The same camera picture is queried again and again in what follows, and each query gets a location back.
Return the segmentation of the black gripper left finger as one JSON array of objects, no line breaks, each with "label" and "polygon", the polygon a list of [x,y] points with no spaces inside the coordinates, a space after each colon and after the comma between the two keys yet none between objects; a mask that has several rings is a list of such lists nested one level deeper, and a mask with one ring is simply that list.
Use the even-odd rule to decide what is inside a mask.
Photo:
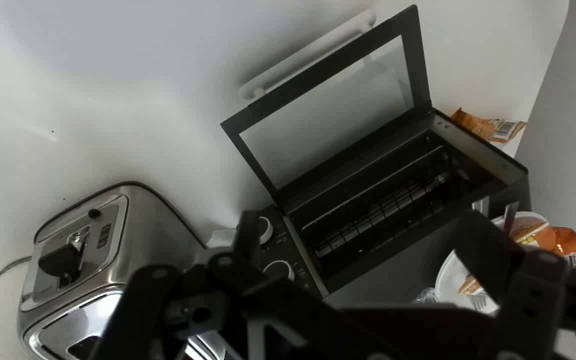
[{"label": "black gripper left finger", "polygon": [[247,210],[235,244],[189,270],[165,263],[140,268],[87,360],[179,360],[203,335],[217,337],[217,347],[229,356],[253,360],[237,284],[264,280],[253,263],[261,247],[261,215]]}]

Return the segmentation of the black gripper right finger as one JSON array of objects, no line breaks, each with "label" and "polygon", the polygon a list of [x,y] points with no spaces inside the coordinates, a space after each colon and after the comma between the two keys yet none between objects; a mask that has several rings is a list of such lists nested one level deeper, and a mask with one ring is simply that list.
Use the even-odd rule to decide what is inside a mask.
[{"label": "black gripper right finger", "polygon": [[[478,212],[454,222],[458,226]],[[564,360],[561,330],[576,333],[576,268],[548,250],[530,250],[515,268],[495,315],[452,305],[434,321],[439,360]]]}]

